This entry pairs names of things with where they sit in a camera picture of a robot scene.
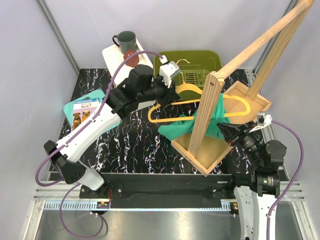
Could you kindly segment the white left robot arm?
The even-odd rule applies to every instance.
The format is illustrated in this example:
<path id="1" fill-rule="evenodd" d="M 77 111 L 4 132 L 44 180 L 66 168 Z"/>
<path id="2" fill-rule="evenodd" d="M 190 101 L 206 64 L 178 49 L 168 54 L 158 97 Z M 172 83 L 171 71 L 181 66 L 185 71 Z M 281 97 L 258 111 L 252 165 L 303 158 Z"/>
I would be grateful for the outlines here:
<path id="1" fill-rule="evenodd" d="M 57 142 L 47 141 L 44 149 L 64 181 L 84 185 L 95 197 L 103 198 L 108 193 L 104 178 L 82 163 L 80 157 L 100 135 L 136 111 L 140 103 L 157 101 L 167 106 L 179 100 L 173 81 L 179 73 L 180 68 L 173 61 L 163 64 L 158 75 L 148 65 L 137 65 L 77 128 Z"/>

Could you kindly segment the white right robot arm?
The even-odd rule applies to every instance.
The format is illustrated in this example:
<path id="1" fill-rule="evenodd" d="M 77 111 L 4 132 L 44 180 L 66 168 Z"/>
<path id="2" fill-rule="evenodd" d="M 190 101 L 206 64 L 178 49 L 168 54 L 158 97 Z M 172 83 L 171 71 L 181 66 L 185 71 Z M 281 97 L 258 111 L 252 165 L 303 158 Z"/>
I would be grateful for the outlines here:
<path id="1" fill-rule="evenodd" d="M 239 145 L 252 160 L 249 174 L 233 174 L 227 185 L 228 195 L 236 199 L 241 226 L 241 239 L 265 240 L 267 223 L 271 223 L 270 237 L 275 239 L 275 220 L 270 212 L 280 196 L 279 168 L 284 164 L 287 148 L 278 140 L 264 142 L 256 133 L 257 124 L 219 123 L 224 140 Z"/>

